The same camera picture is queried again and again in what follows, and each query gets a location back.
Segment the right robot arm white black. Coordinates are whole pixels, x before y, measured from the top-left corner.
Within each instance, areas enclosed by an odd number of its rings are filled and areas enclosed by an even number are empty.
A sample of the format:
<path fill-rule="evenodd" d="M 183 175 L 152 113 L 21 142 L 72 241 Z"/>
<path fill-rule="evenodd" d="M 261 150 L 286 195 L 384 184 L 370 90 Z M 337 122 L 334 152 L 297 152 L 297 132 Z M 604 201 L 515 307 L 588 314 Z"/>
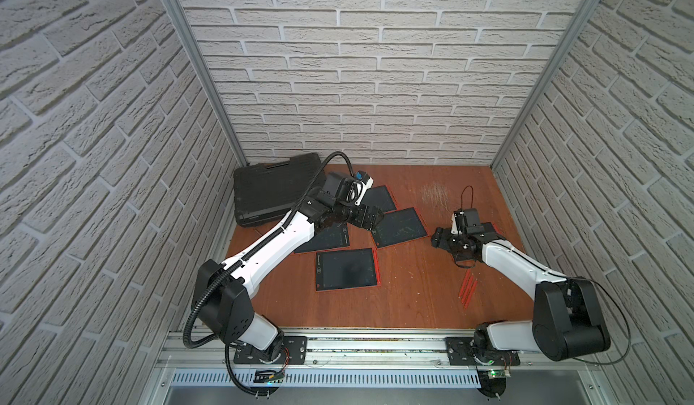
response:
<path fill-rule="evenodd" d="M 533 301 L 530 320 L 488 322 L 475 329 L 469 349 L 477 363 L 509 365 L 519 351 L 560 362 L 611 347 L 594 282 L 569 277 L 534 260 L 492 224 L 481 222 L 475 209 L 455 211 L 452 225 L 437 228 L 431 243 L 455 262 L 482 263 L 499 271 Z"/>

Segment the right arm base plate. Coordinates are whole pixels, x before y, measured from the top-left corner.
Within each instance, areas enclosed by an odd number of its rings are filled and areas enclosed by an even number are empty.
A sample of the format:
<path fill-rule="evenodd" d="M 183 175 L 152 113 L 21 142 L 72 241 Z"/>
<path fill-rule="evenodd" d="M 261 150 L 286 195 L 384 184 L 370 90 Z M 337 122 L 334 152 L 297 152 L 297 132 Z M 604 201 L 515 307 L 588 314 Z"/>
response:
<path fill-rule="evenodd" d="M 520 357 L 515 351 L 500 351 L 491 348 L 480 336 L 450 336 L 445 338 L 446 354 L 451 366 L 518 366 Z"/>

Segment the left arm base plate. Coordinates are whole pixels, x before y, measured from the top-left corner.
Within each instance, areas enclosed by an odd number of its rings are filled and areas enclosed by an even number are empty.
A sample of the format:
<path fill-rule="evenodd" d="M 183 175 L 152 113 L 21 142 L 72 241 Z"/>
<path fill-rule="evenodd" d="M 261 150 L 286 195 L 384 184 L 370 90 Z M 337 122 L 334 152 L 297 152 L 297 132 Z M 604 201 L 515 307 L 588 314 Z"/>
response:
<path fill-rule="evenodd" d="M 250 344 L 236 347 L 235 365 L 302 365 L 307 354 L 306 336 L 279 335 L 267 348 L 258 349 Z"/>

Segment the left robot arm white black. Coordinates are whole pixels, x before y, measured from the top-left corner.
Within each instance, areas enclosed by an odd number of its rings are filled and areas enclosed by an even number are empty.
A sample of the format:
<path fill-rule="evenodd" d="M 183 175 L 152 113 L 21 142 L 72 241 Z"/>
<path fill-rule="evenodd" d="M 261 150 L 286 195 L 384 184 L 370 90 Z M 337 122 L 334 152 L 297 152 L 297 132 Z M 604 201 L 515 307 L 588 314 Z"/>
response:
<path fill-rule="evenodd" d="M 288 255 L 333 224 L 370 230 L 383 219 L 376 206 L 363 204 L 373 186 L 365 172 L 332 172 L 320 188 L 312 186 L 283 220 L 248 248 L 223 262 L 208 260 L 198 269 L 184 346 L 195 349 L 219 339 L 224 345 L 249 345 L 260 359 L 273 362 L 284 332 L 255 312 L 251 300 L 260 284 Z"/>

